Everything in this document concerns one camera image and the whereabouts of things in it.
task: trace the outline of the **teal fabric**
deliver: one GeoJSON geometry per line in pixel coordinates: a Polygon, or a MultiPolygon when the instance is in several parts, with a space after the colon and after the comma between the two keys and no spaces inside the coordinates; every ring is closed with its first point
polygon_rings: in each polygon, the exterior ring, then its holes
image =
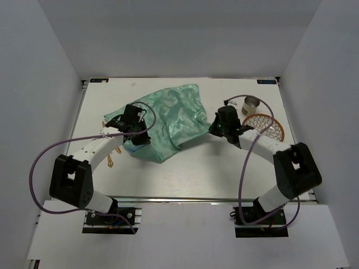
{"type": "MultiPolygon", "coordinates": [[[[151,144],[134,146],[131,141],[123,144],[133,157],[162,163],[180,152],[183,143],[208,132],[210,123],[207,122],[207,114],[196,84],[159,90],[137,101],[150,105],[156,112],[157,121],[148,131],[151,144]]],[[[136,106],[146,109],[141,104],[136,106]]],[[[124,109],[125,107],[105,115],[105,121],[122,114],[124,109]]],[[[147,126],[153,122],[153,115],[148,109],[144,119],[147,126]]]]}

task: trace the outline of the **black clamp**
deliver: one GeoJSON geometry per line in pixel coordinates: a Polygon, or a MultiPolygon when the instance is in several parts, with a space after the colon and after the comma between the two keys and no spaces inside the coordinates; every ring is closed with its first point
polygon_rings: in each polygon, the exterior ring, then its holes
{"type": "Polygon", "coordinates": [[[233,106],[226,105],[218,109],[214,122],[209,127],[209,133],[218,137],[224,136],[230,144],[241,148],[239,136],[251,129],[253,127],[241,125],[237,111],[233,106]]]}
{"type": "Polygon", "coordinates": [[[280,192],[288,199],[294,199],[321,184],[321,175],[304,143],[292,145],[273,156],[275,177],[280,192]]]}
{"type": "MultiPolygon", "coordinates": [[[[147,127],[145,121],[140,118],[142,111],[144,110],[137,106],[126,105],[123,114],[113,117],[105,126],[116,128],[123,133],[144,131],[147,127]]],[[[147,132],[129,136],[124,135],[123,138],[124,141],[131,140],[135,146],[149,144],[151,139],[147,132]]]]}

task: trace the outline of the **small label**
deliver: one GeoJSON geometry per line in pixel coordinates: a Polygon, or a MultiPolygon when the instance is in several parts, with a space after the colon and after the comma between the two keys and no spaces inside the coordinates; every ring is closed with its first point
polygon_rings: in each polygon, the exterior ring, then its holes
{"type": "Polygon", "coordinates": [[[244,115],[247,115],[247,114],[248,114],[248,111],[245,110],[245,108],[242,108],[242,113],[243,113],[244,115]]]}
{"type": "Polygon", "coordinates": [[[90,83],[107,83],[108,78],[91,78],[90,83]]]}
{"type": "Polygon", "coordinates": [[[258,84],[277,84],[275,80],[257,80],[258,84]]]}

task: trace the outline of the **white panel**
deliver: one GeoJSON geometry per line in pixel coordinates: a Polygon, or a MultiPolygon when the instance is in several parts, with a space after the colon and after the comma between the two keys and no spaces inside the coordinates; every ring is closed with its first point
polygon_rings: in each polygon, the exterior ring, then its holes
{"type": "MultiPolygon", "coordinates": [[[[103,115],[151,92],[188,83],[199,85],[209,122],[213,122],[215,112],[223,106],[224,99],[238,94],[253,94],[262,98],[283,125],[286,133],[284,141],[293,143],[277,85],[259,85],[256,80],[209,78],[110,78],[108,83],[90,83],[73,136],[96,134],[101,129],[103,115]]],[[[243,100],[235,100],[241,120],[245,118],[241,114],[243,100]]],[[[257,112],[269,114],[262,104],[257,112]]],[[[88,141],[72,143],[69,153],[81,149],[86,143],[88,141]]],[[[105,159],[94,171],[94,187],[111,196],[238,197],[238,182],[247,151],[230,145],[225,138],[210,134],[186,143],[183,149],[162,164],[134,159],[124,149],[122,154],[114,151],[111,154],[113,167],[109,168],[105,159]]],[[[274,185],[274,166],[252,154],[242,197],[254,199],[274,185]]]]}
{"type": "Polygon", "coordinates": [[[82,79],[280,76],[320,0],[39,0],[82,79]]]}
{"type": "Polygon", "coordinates": [[[324,0],[281,79],[293,133],[309,144],[351,267],[359,268],[359,1],[324,0]]]}
{"type": "MultiPolygon", "coordinates": [[[[42,149],[68,138],[81,82],[36,0],[0,1],[1,268],[22,268],[38,209],[29,192],[31,163],[42,149]]],[[[38,198],[48,198],[54,159],[34,174],[38,198]]]]}
{"type": "MultiPolygon", "coordinates": [[[[70,208],[60,201],[45,207],[70,208]]],[[[295,210],[286,206],[286,217],[295,210]]],[[[236,238],[231,211],[231,205],[144,204],[136,235],[82,234],[84,212],[42,214],[29,259],[46,269],[348,266],[327,206],[302,206],[288,238],[236,238]]]]}

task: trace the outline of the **white tabletop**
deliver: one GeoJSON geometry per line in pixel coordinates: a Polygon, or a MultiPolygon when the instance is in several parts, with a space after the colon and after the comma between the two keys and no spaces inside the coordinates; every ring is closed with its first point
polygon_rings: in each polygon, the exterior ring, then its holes
{"type": "MultiPolygon", "coordinates": [[[[108,83],[89,83],[76,123],[73,137],[98,134],[103,115],[149,93],[167,87],[198,84],[208,121],[223,106],[223,100],[239,94],[255,95],[265,100],[282,124],[284,142],[293,143],[277,85],[260,85],[257,80],[212,78],[110,78],[108,83]]],[[[238,104],[241,114],[243,99],[238,104]]],[[[262,104],[257,113],[269,114],[262,104]]],[[[89,141],[73,142],[69,154],[81,149],[89,141]]],[[[110,196],[135,197],[201,197],[236,198],[245,150],[230,145],[225,138],[204,135],[184,145],[184,150],[162,164],[144,162],[131,157],[125,149],[113,151],[112,168],[105,159],[94,171],[94,188],[110,196]]],[[[259,156],[251,155],[243,185],[243,198],[254,199],[275,185],[274,167],[259,156]]],[[[308,200],[307,193],[301,196],[308,200]]]]}

